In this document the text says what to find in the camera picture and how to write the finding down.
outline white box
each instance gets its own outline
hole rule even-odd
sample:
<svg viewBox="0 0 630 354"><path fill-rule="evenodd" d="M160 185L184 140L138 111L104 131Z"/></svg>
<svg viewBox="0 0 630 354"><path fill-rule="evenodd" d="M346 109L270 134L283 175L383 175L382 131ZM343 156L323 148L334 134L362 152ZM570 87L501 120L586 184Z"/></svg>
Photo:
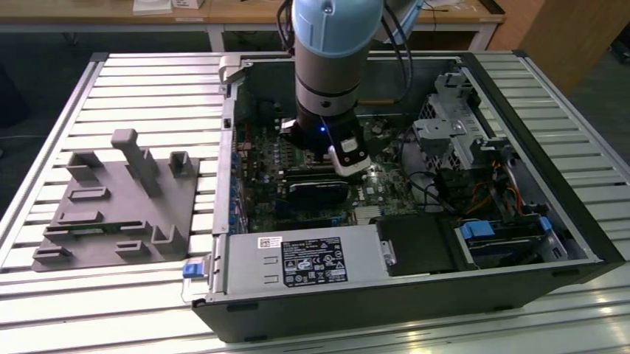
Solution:
<svg viewBox="0 0 630 354"><path fill-rule="evenodd" d="M182 9L198 9L204 3L204 0L174 0L174 7Z"/></svg>
<svg viewBox="0 0 630 354"><path fill-rule="evenodd" d="M160 15L172 13L171 0L134 0L134 15Z"/></svg>

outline aluminum profile table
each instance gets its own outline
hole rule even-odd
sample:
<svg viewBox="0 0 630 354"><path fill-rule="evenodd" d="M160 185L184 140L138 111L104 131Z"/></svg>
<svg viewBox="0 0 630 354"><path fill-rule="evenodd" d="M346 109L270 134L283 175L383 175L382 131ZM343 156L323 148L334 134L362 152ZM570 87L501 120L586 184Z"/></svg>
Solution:
<svg viewBox="0 0 630 354"><path fill-rule="evenodd" d="M628 165L527 58L510 52L477 57L629 259ZM110 146L115 128L135 128L139 145L158 159L172 150L202 159L190 254L211 251L219 58L218 53L96 55L88 64L0 222L0 353L584 353L630 345L629 265L515 310L256 344L224 344L190 310L183 262L31 271L70 180L63 165L83 149L95 149L103 161L122 160ZM501 135L493 114L482 112Z"/></svg>

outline power supply label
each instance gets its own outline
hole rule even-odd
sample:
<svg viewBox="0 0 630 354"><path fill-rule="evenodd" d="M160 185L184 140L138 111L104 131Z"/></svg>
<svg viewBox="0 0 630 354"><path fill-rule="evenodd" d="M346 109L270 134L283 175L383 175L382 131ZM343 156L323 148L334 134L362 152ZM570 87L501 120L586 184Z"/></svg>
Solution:
<svg viewBox="0 0 630 354"><path fill-rule="evenodd" d="M283 242L283 282L290 288L347 282L339 237Z"/></svg>

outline circuit board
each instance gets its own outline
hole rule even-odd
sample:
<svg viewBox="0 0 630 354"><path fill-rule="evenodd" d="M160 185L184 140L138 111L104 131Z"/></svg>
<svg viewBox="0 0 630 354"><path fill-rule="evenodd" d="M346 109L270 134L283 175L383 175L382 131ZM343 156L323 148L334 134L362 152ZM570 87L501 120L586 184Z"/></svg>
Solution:
<svg viewBox="0 0 630 354"><path fill-rule="evenodd" d="M417 212L414 196L393 159L397 128L379 117L359 120L366 139L383 140L370 168L350 178L334 172L330 156L298 149L273 126L244 126L238 133L250 232L351 226L379 215ZM290 201L295 186L326 186L343 195L335 203Z"/></svg>

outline white table leg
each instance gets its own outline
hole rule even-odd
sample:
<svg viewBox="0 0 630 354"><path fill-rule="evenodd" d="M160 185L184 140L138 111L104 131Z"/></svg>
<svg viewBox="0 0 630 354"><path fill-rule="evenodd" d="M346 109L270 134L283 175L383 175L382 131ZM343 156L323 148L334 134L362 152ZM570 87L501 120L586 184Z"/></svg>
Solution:
<svg viewBox="0 0 630 354"><path fill-rule="evenodd" d="M493 39L494 30L497 29L495 23L487 23L482 25L479 31L474 34L470 51L486 50L490 40Z"/></svg>
<svg viewBox="0 0 630 354"><path fill-rule="evenodd" d="M214 52L226 52L226 45L223 43L223 25L210 24L207 26L210 46Z"/></svg>

